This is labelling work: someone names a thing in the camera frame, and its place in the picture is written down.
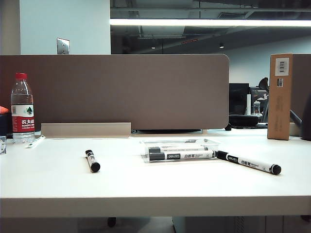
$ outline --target ceiling light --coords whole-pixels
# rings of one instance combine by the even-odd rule
[[[111,18],[110,25],[128,26],[268,26],[311,27],[311,20],[219,20],[219,19],[123,19]]]

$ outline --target red bottle cap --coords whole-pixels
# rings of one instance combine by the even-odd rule
[[[27,74],[24,74],[24,73],[16,73],[16,74],[15,74],[15,78],[16,78],[17,80],[27,79]]]

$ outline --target orange object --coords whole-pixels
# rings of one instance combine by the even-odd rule
[[[9,110],[7,108],[0,106],[0,114],[6,114],[8,112]]]

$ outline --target clear plastic box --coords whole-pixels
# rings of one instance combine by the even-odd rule
[[[143,140],[145,162],[213,159],[219,142],[207,138]]]

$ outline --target red label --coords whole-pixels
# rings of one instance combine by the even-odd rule
[[[28,133],[35,131],[34,117],[13,116],[12,123],[14,133]]]

